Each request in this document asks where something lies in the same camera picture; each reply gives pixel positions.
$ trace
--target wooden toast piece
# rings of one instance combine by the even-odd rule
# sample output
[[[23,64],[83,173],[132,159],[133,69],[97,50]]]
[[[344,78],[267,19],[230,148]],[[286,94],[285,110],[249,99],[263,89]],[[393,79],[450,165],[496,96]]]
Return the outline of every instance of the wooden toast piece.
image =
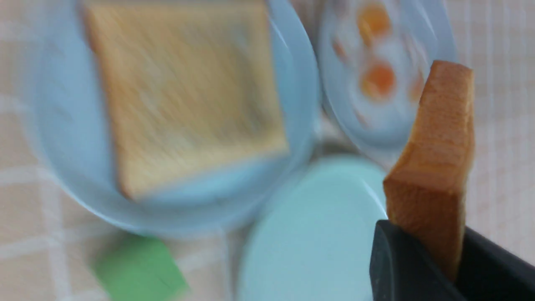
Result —
[[[85,20],[126,197],[287,150],[263,2],[97,1]]]
[[[409,141],[383,182],[388,218],[419,239],[451,281],[475,148],[473,92],[471,69],[433,62]]]

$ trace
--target light blue plate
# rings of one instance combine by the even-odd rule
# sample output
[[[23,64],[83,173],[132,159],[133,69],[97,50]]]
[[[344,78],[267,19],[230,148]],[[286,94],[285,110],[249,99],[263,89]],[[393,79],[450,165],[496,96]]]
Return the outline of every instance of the light blue plate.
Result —
[[[358,122],[347,88],[349,71],[332,49],[332,34],[337,24],[332,4],[333,1],[329,1],[323,13],[318,44],[326,109],[363,152],[400,151],[407,142],[414,117],[390,114],[388,118],[397,126],[380,130],[365,129]],[[442,0],[400,0],[400,9],[401,26],[423,45],[431,61],[457,61],[455,41]]]
[[[387,218],[384,177],[365,159],[336,156],[290,181],[249,238],[238,301],[372,301],[373,234]]]
[[[241,162],[177,183],[141,204],[116,187],[108,116],[77,1],[41,19],[25,56],[22,87],[30,137],[63,187],[88,210],[126,230],[159,236],[232,227],[252,218],[284,178],[307,163],[319,117],[314,52],[292,6],[272,0],[271,38],[291,154]]]

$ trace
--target bread crust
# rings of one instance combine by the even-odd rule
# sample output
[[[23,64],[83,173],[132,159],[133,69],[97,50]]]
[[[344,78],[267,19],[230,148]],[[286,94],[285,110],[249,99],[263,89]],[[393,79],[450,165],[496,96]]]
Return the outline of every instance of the bread crust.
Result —
[[[388,218],[419,239],[451,281],[461,260],[475,148],[473,97],[471,69],[435,61],[409,141],[383,182]]]

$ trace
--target grid pattern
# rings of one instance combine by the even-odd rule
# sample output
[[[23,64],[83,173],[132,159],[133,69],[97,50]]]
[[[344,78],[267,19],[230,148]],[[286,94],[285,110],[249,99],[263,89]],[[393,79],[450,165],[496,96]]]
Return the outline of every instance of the grid pattern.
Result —
[[[33,156],[13,88],[18,55],[31,47],[28,11],[61,0],[0,0],[0,294],[5,301],[107,300],[88,264],[123,233],[64,193]],[[314,40],[322,0],[294,0]],[[461,61],[476,72],[476,162],[468,225],[535,264],[535,12],[533,0],[448,0]],[[335,128],[325,124],[332,139]],[[248,228],[170,247],[192,293],[233,300]]]

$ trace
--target green sponge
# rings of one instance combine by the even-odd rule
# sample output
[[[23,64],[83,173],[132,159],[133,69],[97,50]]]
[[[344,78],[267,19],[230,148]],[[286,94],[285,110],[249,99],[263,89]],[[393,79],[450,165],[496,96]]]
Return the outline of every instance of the green sponge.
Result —
[[[169,250],[155,238],[129,237],[94,272],[113,301],[167,301],[188,290]]]

